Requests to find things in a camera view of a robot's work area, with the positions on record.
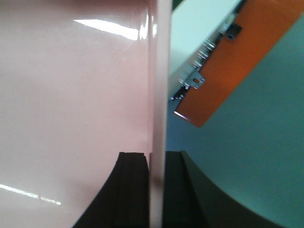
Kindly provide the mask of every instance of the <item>glossy pink surface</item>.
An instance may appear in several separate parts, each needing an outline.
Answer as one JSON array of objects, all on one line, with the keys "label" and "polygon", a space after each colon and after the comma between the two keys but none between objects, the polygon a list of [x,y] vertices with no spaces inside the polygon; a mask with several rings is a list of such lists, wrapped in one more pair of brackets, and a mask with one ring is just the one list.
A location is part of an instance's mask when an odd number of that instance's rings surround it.
[{"label": "glossy pink surface", "polygon": [[0,12],[0,227],[71,227],[120,151],[148,155],[148,5],[3,0]]}]

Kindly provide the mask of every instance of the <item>orange panel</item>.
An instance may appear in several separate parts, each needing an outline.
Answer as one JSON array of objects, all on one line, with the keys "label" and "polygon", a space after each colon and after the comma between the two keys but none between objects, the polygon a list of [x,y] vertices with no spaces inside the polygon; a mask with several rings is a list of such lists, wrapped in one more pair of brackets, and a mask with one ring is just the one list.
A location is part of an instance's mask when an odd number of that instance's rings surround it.
[{"label": "orange panel", "polygon": [[249,0],[235,23],[235,41],[223,38],[202,68],[206,81],[191,88],[176,112],[201,127],[304,11],[304,0]]}]

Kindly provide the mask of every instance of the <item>metal bracket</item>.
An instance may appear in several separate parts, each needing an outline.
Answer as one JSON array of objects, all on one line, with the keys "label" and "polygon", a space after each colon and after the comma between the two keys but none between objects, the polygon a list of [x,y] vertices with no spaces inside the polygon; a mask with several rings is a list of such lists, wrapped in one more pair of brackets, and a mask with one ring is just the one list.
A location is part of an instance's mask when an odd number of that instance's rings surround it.
[{"label": "metal bracket", "polygon": [[187,89],[190,86],[198,89],[205,82],[204,77],[197,71],[196,69],[192,71],[192,73],[187,77],[184,82],[184,85]]},{"label": "metal bracket", "polygon": [[235,40],[241,30],[241,26],[237,25],[236,23],[232,23],[225,34],[226,38],[231,41]]}]

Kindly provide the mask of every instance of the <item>metal clip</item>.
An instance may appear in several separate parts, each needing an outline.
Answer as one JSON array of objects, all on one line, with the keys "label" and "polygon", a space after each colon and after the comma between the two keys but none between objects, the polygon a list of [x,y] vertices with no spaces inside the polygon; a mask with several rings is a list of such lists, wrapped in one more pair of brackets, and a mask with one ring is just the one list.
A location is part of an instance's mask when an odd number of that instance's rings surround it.
[{"label": "metal clip", "polygon": [[205,46],[210,51],[213,51],[213,49],[215,49],[215,47],[216,47],[216,45],[208,39],[205,40],[205,42],[203,43],[203,46]]},{"label": "metal clip", "polygon": [[199,71],[195,69],[184,81],[184,85],[186,86],[187,89],[189,89],[190,86],[198,89],[204,82],[205,82],[204,77],[199,73]]},{"label": "metal clip", "polygon": [[237,25],[236,23],[232,23],[226,32],[226,38],[231,41],[235,40],[241,30],[241,26]]}]

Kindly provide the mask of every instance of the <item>teal wall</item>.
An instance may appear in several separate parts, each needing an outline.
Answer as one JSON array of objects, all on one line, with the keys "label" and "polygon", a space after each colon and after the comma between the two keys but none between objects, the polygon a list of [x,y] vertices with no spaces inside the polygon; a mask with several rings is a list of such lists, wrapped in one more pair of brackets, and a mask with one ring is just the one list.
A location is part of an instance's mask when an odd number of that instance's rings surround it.
[{"label": "teal wall", "polygon": [[304,16],[202,128],[176,117],[176,105],[168,104],[168,151],[186,150],[254,212],[304,227]]}]

